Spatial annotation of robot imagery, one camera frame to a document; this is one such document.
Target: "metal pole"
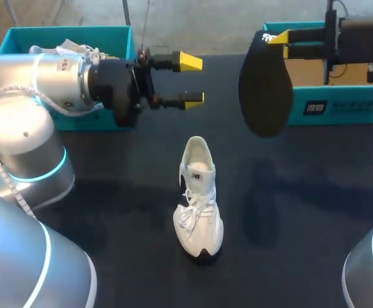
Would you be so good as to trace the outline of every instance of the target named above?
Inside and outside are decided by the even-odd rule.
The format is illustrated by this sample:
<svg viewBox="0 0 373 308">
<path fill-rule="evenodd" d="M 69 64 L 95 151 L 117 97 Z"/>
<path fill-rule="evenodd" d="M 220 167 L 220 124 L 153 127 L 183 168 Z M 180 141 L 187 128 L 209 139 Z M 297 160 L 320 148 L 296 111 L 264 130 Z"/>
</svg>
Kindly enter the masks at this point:
<svg viewBox="0 0 373 308">
<path fill-rule="evenodd" d="M 129 19 L 129 10 L 128 10 L 128 2 L 127 2 L 127 0 L 122 0 L 122 8 L 124 9 L 125 24 L 127 26 L 130 26 L 131 25 L 131 21 Z"/>
</svg>

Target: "white cable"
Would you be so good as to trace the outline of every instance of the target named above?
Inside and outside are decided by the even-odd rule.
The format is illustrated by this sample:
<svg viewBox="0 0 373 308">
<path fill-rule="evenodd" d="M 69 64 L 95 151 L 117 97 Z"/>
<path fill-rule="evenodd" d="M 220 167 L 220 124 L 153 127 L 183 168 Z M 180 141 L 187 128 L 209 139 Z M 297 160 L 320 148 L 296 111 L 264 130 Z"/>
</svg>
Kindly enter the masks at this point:
<svg viewBox="0 0 373 308">
<path fill-rule="evenodd" d="M 65 116 L 68 116 L 68 117 L 79 117 L 79 116 L 83 116 L 85 114 L 91 113 L 93 111 L 102 109 L 102 104 L 98 104 L 98 105 L 94 106 L 94 108 L 92 110 L 89 110 L 89 111 L 86 111 L 86 112 L 71 112 L 71 111 L 63 109 L 62 107 L 57 105 L 53 100 L 51 100 L 48 96 L 46 96 L 45 94 L 35 90 L 34 88 L 26 87 L 26 86 L 19 86 L 19 85 L 13 85 L 13 86 L 9 86 L 9 87 L 0 88 L 0 97 L 3 94 L 6 94 L 7 92 L 15 91 L 15 90 L 16 91 L 22 91 L 22 92 L 24 92 L 24 93 L 26 93 L 26 94 L 28 94 L 32 97 L 38 97 L 41 102 L 49 105 L 51 108 L 53 108 L 57 112 L 65 115 Z M 19 203 L 21 208 L 25 211 L 25 213 L 27 215 L 37 219 L 36 216 L 34 215 L 33 211 L 31 210 L 31 207 L 27 204 L 26 200 L 23 198 L 23 196 L 21 195 L 19 190 L 13 184 L 13 181 L 10 178 L 10 176 L 8 175 L 8 173 L 4 170 L 4 167 L 3 167 L 3 164 L 1 163 L 1 161 L 0 161 L 0 176 L 4 180 L 4 182 L 7 184 L 7 186 L 11 190 L 12 194 L 14 195 L 15 199 L 17 200 L 17 202 Z"/>
</svg>

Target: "black table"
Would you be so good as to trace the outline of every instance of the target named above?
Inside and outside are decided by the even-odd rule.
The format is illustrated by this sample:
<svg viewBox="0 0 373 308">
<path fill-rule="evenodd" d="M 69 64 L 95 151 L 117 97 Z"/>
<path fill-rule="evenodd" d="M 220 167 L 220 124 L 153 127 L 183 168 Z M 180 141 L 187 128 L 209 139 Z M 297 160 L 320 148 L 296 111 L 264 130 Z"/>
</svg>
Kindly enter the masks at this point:
<svg viewBox="0 0 373 308">
<path fill-rule="evenodd" d="M 238 106 L 242 60 L 209 56 L 202 74 L 156 74 L 162 92 L 204 89 L 203 107 L 149 110 L 130 132 L 63 135 L 76 186 L 37 216 L 91 256 L 96 307 L 346 307 L 344 260 L 373 227 L 373 125 L 260 139 Z M 225 225 L 209 267 L 186 257 L 172 224 L 193 135 L 211 149 Z"/>
</svg>

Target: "label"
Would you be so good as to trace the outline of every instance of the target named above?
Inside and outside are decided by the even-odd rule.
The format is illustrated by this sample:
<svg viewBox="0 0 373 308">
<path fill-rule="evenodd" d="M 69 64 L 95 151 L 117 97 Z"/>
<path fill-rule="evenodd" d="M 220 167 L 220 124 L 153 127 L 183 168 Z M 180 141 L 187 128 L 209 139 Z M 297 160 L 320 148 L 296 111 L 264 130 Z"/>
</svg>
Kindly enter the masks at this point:
<svg viewBox="0 0 373 308">
<path fill-rule="evenodd" d="M 69 59 L 64 58 L 57 64 L 57 71 L 70 71 L 72 63 Z"/>
<path fill-rule="evenodd" d="M 373 100 L 334 101 L 331 105 L 331 114 L 343 114 L 348 112 L 373 112 Z"/>
<path fill-rule="evenodd" d="M 325 112 L 326 106 L 327 101 L 324 100 L 307 101 L 303 111 L 303 115 L 320 116 Z"/>
</svg>

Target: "teal box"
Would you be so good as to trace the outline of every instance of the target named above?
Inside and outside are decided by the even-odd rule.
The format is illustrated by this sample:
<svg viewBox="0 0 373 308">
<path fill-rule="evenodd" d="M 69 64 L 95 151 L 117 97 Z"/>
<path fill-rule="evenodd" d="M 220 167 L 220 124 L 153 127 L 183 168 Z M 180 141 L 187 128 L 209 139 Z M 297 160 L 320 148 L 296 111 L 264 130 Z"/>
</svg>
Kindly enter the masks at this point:
<svg viewBox="0 0 373 308">
<path fill-rule="evenodd" d="M 66 39 L 98 47 L 110 56 L 126 60 L 136 57 L 131 26 L 10 28 L 0 46 L 0 55 L 28 53 L 32 45 L 55 48 Z M 61 131 L 117 130 L 111 110 L 96 111 L 83 117 L 65 117 L 51 111 L 51 116 Z"/>
<path fill-rule="evenodd" d="M 267 22 L 263 29 L 321 28 L 323 21 Z M 294 87 L 294 107 L 289 125 L 373 123 L 373 85 Z"/>
</svg>

